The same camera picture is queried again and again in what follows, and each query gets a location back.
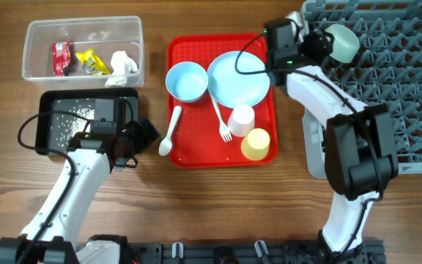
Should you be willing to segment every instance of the crumpled tissue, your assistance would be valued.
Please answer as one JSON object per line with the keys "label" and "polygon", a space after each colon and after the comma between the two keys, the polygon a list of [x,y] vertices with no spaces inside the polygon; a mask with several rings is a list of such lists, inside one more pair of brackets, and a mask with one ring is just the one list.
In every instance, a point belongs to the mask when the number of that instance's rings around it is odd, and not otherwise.
{"label": "crumpled tissue", "polygon": [[[115,75],[123,75],[126,73],[136,72],[138,70],[138,65],[133,61],[126,52],[124,51],[115,51],[111,57],[110,61],[111,67],[114,69],[112,73]],[[105,83],[105,88],[109,87],[125,87],[127,83],[126,77],[110,77]]]}

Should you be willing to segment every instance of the red wrapper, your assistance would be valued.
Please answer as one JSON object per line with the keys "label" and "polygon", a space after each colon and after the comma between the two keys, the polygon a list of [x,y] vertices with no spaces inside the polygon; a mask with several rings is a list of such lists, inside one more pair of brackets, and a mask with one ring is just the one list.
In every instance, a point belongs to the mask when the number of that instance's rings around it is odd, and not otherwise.
{"label": "red wrapper", "polygon": [[67,76],[70,71],[70,41],[54,43],[51,47],[53,54],[53,73],[56,77]]}

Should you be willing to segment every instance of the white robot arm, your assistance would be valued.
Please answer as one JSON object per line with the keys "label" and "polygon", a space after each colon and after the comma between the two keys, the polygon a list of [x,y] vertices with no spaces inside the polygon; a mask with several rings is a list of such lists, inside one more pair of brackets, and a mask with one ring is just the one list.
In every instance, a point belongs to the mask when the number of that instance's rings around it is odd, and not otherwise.
{"label": "white robot arm", "polygon": [[[125,122],[125,109],[131,110],[132,120]],[[34,118],[28,119],[19,131]],[[130,159],[140,153],[157,137],[157,131],[147,118],[133,120],[131,104],[124,98],[95,98],[94,119],[90,132],[78,132],[69,141],[67,154],[58,150],[41,149],[66,158],[63,170],[51,193],[32,221],[18,238],[0,240],[0,263],[32,264],[135,263],[127,239],[118,235],[96,235],[79,252],[75,252],[79,230],[95,193],[108,178],[112,169],[121,171]]]}
{"label": "white robot arm", "polygon": [[[298,68],[298,70],[324,79],[333,88],[337,89],[357,111],[363,111],[367,107],[364,102],[354,99],[337,87],[325,76],[319,66],[305,66]],[[341,99],[331,89],[308,76],[297,73],[288,74],[286,89],[289,97],[305,106],[324,127],[327,127],[328,119],[338,114],[352,114],[352,111],[343,106]],[[359,196],[353,201],[349,201],[346,196],[334,193],[330,216],[322,230],[322,235],[332,252],[341,252],[344,249],[349,242],[351,234],[356,229],[359,215],[363,209],[362,204],[366,199],[377,198],[378,196],[379,194],[376,191],[372,191]],[[356,234],[356,239],[349,245],[348,250],[354,249],[362,243],[361,234],[371,206],[372,204],[369,203],[361,228]]]}
{"label": "white robot arm", "polygon": [[322,262],[336,263],[359,252],[372,202],[382,199],[388,181],[398,174],[391,116],[384,106],[368,107],[354,99],[313,66],[331,54],[333,35],[320,30],[303,34],[299,15],[287,18],[265,24],[266,72],[273,86],[326,129],[325,171],[335,193],[319,241]]}

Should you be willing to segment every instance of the black tray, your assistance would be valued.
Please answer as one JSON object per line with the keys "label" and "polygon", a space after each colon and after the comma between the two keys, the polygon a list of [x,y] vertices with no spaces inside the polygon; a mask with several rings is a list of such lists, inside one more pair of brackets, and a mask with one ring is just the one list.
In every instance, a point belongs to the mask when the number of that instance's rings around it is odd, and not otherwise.
{"label": "black tray", "polygon": [[[95,98],[126,98],[133,107],[133,120],[138,119],[138,93],[133,88],[79,89],[48,91],[40,98],[39,113],[52,110],[72,111],[84,117],[94,117]],[[126,111],[126,122],[130,121],[130,112]],[[85,121],[76,117],[52,114],[40,117],[37,122],[35,146],[66,151],[67,142],[77,131],[84,128]]]}

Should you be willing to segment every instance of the blue bowl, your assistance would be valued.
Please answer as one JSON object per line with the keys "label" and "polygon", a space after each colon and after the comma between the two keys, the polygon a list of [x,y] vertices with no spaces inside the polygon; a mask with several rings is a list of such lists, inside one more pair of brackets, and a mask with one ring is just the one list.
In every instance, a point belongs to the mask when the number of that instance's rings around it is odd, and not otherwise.
{"label": "blue bowl", "polygon": [[198,100],[208,86],[206,70],[195,62],[180,62],[166,76],[169,93],[184,103]]}

